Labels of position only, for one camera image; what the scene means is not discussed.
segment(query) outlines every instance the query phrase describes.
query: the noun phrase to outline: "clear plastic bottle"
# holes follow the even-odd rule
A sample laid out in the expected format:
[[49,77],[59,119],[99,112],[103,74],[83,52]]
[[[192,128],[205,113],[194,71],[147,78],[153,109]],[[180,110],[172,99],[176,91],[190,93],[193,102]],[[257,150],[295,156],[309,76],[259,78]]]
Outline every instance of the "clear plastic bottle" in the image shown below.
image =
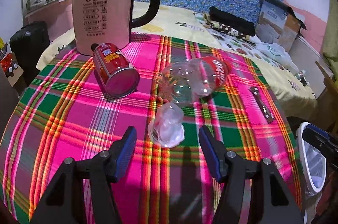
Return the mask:
[[156,77],[159,96],[179,107],[187,106],[222,87],[230,65],[213,56],[176,62]]

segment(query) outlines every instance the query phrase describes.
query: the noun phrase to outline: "yellow bedsheet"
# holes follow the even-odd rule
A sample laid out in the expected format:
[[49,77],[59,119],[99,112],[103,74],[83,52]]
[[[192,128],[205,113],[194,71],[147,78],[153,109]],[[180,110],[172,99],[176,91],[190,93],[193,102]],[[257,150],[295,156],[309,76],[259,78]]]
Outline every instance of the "yellow bedsheet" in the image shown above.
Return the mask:
[[[148,6],[148,3],[135,2],[133,17],[143,15],[147,11]],[[132,31],[177,37],[226,50],[195,19],[194,12],[184,8],[161,5],[158,14],[150,23],[134,28]],[[42,70],[58,54],[58,48],[61,49],[63,46],[66,46],[74,38],[73,29],[58,37],[41,55],[37,69]],[[311,88],[303,87],[288,71],[273,67],[266,61],[255,57],[240,55],[250,58],[259,67],[286,116],[297,116],[304,119],[310,117],[317,106],[317,101],[312,95]],[[298,88],[293,88],[289,81],[295,83]]]

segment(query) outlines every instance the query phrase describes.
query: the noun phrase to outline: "black suitcase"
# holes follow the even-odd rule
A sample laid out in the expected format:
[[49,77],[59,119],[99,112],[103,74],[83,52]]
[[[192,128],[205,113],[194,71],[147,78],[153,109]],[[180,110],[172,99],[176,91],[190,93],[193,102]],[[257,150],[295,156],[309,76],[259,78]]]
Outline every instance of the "black suitcase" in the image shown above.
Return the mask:
[[36,68],[42,52],[50,45],[47,24],[33,22],[18,30],[10,39],[10,47],[15,53],[23,78],[29,85],[39,74]]

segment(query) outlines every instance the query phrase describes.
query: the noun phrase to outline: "pink wall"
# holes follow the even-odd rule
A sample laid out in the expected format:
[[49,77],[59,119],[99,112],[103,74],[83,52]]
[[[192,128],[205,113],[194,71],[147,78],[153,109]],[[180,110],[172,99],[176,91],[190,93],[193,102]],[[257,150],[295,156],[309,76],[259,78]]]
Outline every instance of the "pink wall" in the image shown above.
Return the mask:
[[292,9],[303,15],[305,17],[305,25],[307,30],[301,29],[300,32],[304,36],[304,39],[307,40],[307,42],[318,52],[320,52],[320,49],[322,47],[324,34],[326,30],[327,23],[315,16],[314,14],[299,9],[297,7],[294,7],[290,5],[287,1],[284,0],[284,3],[291,6]]

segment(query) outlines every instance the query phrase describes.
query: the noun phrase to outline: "pink plaid tablecloth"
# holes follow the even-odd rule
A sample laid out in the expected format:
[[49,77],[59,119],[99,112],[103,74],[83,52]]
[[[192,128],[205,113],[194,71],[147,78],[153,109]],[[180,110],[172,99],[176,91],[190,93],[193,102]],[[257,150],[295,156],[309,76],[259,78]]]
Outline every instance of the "pink plaid tablecloth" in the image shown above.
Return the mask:
[[[66,157],[92,158],[137,130],[125,177],[113,184],[123,223],[211,223],[221,185],[211,177],[198,144],[207,125],[216,139],[250,160],[271,158],[301,206],[298,152],[286,118],[260,70],[242,56],[181,39],[133,35],[123,49],[141,75],[137,91],[112,100],[97,83],[91,57],[70,44],[36,77],[17,105],[0,144],[0,196],[20,223],[28,223]],[[173,149],[153,145],[147,126],[163,101],[155,75],[171,62],[213,55],[232,64],[222,89],[183,108],[185,140]],[[275,116],[268,124],[249,88],[259,89]],[[88,223],[94,223],[89,182],[84,183]],[[241,222],[246,223],[250,183]]]

